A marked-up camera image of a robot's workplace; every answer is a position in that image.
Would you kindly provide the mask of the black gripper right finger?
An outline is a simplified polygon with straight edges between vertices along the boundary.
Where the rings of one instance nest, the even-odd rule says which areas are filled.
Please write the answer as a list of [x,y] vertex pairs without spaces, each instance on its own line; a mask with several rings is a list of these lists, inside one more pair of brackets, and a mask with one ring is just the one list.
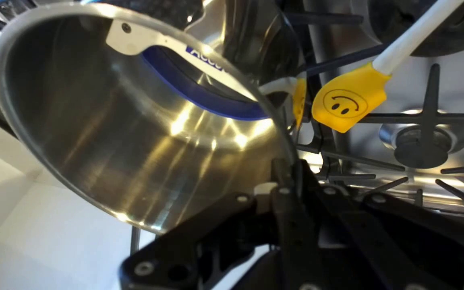
[[373,191],[352,199],[305,161],[272,162],[280,290],[464,290],[464,223]]

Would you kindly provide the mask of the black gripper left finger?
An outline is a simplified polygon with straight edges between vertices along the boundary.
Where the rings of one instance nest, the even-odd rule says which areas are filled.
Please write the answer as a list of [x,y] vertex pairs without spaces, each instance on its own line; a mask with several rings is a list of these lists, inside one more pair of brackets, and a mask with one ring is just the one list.
[[125,257],[120,290],[209,290],[272,238],[270,198],[231,193]]

